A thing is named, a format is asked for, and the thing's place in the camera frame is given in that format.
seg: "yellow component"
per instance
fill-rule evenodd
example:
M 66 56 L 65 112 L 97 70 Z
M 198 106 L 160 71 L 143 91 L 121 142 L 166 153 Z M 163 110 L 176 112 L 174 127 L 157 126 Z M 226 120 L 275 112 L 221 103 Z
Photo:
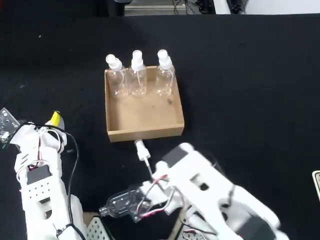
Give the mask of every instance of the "yellow component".
M 61 118 L 60 113 L 58 111 L 54 111 L 50 119 L 51 125 L 57 127 L 59 125 L 60 118 Z

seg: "black tablecloth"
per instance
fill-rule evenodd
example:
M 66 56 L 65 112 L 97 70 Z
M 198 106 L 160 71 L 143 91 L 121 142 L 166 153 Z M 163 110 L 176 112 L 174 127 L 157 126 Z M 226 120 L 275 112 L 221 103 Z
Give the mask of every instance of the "black tablecloth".
M 106 134 L 106 54 L 146 65 L 167 49 L 176 68 L 185 130 L 146 140 L 151 165 L 182 142 L 207 150 L 229 179 L 279 216 L 290 239 L 317 239 L 320 203 L 320 15 L 144 16 L 0 22 L 0 106 L 18 119 L 46 122 L 59 110 L 78 141 L 72 192 L 84 211 L 148 179 L 133 142 Z M 26 227 L 15 148 L 0 151 L 1 239 L 24 239 Z M 68 182 L 74 156 L 62 154 Z M 116 239 L 166 238 L 174 217 L 138 224 L 106 218 Z

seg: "circuit board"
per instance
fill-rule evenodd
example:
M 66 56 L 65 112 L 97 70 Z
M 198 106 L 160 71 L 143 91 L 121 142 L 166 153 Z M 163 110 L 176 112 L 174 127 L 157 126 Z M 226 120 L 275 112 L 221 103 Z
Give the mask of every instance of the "circuit board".
M 0 110 L 0 142 L 6 143 L 8 137 L 19 127 L 19 122 L 5 108 Z

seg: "cable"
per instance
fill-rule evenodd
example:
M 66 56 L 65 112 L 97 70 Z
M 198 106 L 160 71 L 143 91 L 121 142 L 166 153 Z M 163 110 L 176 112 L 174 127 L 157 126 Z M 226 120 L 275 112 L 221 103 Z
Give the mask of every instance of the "cable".
M 77 163 L 79 161 L 79 147 L 78 147 L 78 144 L 77 144 L 77 141 L 76 139 L 74 138 L 74 136 L 72 136 L 72 134 L 68 133 L 67 131 L 65 131 L 64 129 L 60 128 L 60 127 L 57 127 L 57 126 L 53 126 L 53 125 L 48 125 L 48 124 L 35 124 L 33 122 L 25 122 L 25 123 L 22 123 L 16 130 L 15 132 L 11 135 L 10 137 L 10 140 L 17 134 L 17 132 L 21 129 L 21 127 L 25 126 L 25 125 L 34 125 L 36 128 L 52 128 L 52 129 L 57 129 L 59 130 L 60 132 L 63 132 L 65 133 L 67 136 L 69 136 L 73 143 L 74 143 L 74 146 L 75 146 L 75 150 L 76 150 L 76 159 L 75 159 L 75 162 L 74 162 L 74 165 L 73 165 L 73 169 L 72 169 L 72 172 L 71 172 L 71 175 L 70 175 L 70 178 L 69 178 L 69 183 L 68 183 L 68 190 L 67 190 L 67 204 L 68 204 L 68 212 L 69 212 L 69 218 L 70 218 L 70 223 L 73 224 L 74 223 L 74 218 L 73 218 L 73 215 L 72 215 L 72 209 L 71 209 L 71 183 L 72 183 L 72 179 L 73 179 L 73 176 L 74 176 L 74 173 L 75 173 L 75 170 L 76 170 L 76 166 L 77 166 Z
M 184 0 L 184 6 L 185 6 L 185 14 L 188 15 L 188 7 L 187 7 L 188 0 Z
M 59 133 L 58 133 L 56 130 L 53 130 L 53 129 L 46 129 L 46 130 L 44 130 L 44 132 L 45 132 L 45 133 L 51 132 L 51 133 L 54 133 L 54 134 L 56 135 L 57 140 L 59 141 L 59 148 L 58 148 L 58 150 L 57 150 L 57 152 L 58 152 L 58 154 L 59 154 L 60 151 L 61 151 L 61 149 L 62 149 L 62 141 L 61 141 L 61 137 L 60 137 Z
M 177 10 L 177 6 L 179 5 L 179 3 L 180 3 L 181 1 L 182 1 L 182 0 L 178 0 L 177 3 L 175 4 L 174 1 L 172 0 L 172 4 L 173 4 L 173 6 L 174 6 L 173 12 L 174 12 L 174 14 L 176 14 L 176 15 L 180 15 L 179 12 L 178 12 L 178 10 Z
M 188 0 L 185 0 L 185 6 L 186 6 L 186 8 L 185 8 L 186 10 L 187 10 L 187 7 L 188 7 L 193 14 L 196 14 L 195 11 L 192 9 L 192 7 L 190 7 Z
M 147 218 L 155 213 L 158 213 L 158 212 L 165 210 L 169 206 L 170 202 L 172 201 L 174 194 L 175 194 L 175 190 L 173 189 L 170 193 L 169 199 L 166 201 L 166 204 L 163 207 L 146 212 L 146 213 L 142 214 L 141 217 Z
M 84 236 L 83 233 L 80 231 L 80 229 L 77 228 L 73 223 L 69 223 L 69 224 L 65 225 L 64 229 L 62 229 L 62 230 L 61 230 L 61 229 L 56 230 L 56 235 L 55 235 L 56 238 L 59 239 L 59 236 L 60 236 L 61 234 L 63 234 L 64 231 L 65 231 L 68 227 L 72 227 L 72 228 L 76 231 L 76 233 L 80 236 L 81 240 L 86 240 L 85 236 Z
M 47 160 L 35 160 L 35 161 L 32 161 L 32 162 L 29 162 L 28 164 L 24 164 L 18 169 L 18 171 L 16 171 L 16 176 L 15 176 L 16 180 L 21 184 L 21 182 L 20 182 L 20 172 L 23 169 L 27 168 L 28 166 L 33 165 L 33 164 L 37 164 L 37 163 L 46 163 L 48 166 L 50 166 L 50 163 Z
M 195 234 L 199 234 L 201 235 L 201 237 L 203 238 L 203 240 L 206 240 L 205 236 L 202 234 L 201 231 L 195 230 L 194 228 L 188 228 L 186 230 L 183 230 L 184 233 L 195 233 Z
M 146 200 L 148 193 L 151 191 L 151 189 L 162 179 L 166 178 L 168 175 L 165 174 L 159 178 L 157 178 L 156 180 L 153 181 L 153 183 L 151 184 L 150 188 L 146 191 L 145 195 L 143 196 L 143 198 L 141 199 L 141 201 L 139 202 L 138 206 L 136 207 L 136 213 L 139 214 L 139 209 L 142 205 L 142 203 Z
M 194 226 L 191 226 L 191 225 L 189 225 L 189 224 L 186 224 L 186 223 L 184 223 L 183 220 L 181 220 L 181 218 L 179 218 L 179 220 L 180 220 L 180 222 L 181 222 L 182 225 L 184 225 L 184 226 L 186 226 L 186 227 L 188 227 L 188 228 L 190 228 L 190 229 L 194 229 L 194 230 L 199 231 L 199 232 L 201 232 L 201 233 L 203 233 L 203 234 L 211 234 L 211 235 L 215 235 L 215 236 L 217 235 L 217 234 L 215 234 L 214 232 L 204 231 L 204 230 L 201 230 L 201 229 L 196 228 L 196 227 L 194 227 Z
M 182 200 L 182 209 L 184 210 L 187 207 L 187 205 L 186 205 L 185 199 L 183 198 L 183 194 L 177 188 L 175 188 L 175 191 L 180 195 L 180 198 Z M 181 222 L 182 225 L 184 225 L 184 226 L 186 226 L 186 227 L 188 227 L 190 229 L 197 230 L 197 231 L 199 231 L 201 233 L 204 233 L 204 234 L 211 234 L 211 235 L 215 235 L 215 236 L 217 235 L 214 232 L 204 231 L 204 230 L 201 230 L 201 229 L 196 228 L 194 226 L 191 226 L 189 224 L 186 224 L 185 221 L 181 219 L 181 216 L 179 217 L 179 221 Z

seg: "open cardboard tray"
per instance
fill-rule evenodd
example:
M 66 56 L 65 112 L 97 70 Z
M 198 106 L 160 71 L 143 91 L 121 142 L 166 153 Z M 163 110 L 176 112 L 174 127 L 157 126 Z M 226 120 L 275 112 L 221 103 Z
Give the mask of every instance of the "open cardboard tray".
M 155 91 L 156 66 L 147 67 L 147 94 L 118 100 L 110 94 L 107 72 L 104 72 L 106 128 L 111 142 L 179 136 L 185 121 L 174 79 L 172 94 L 159 96 Z

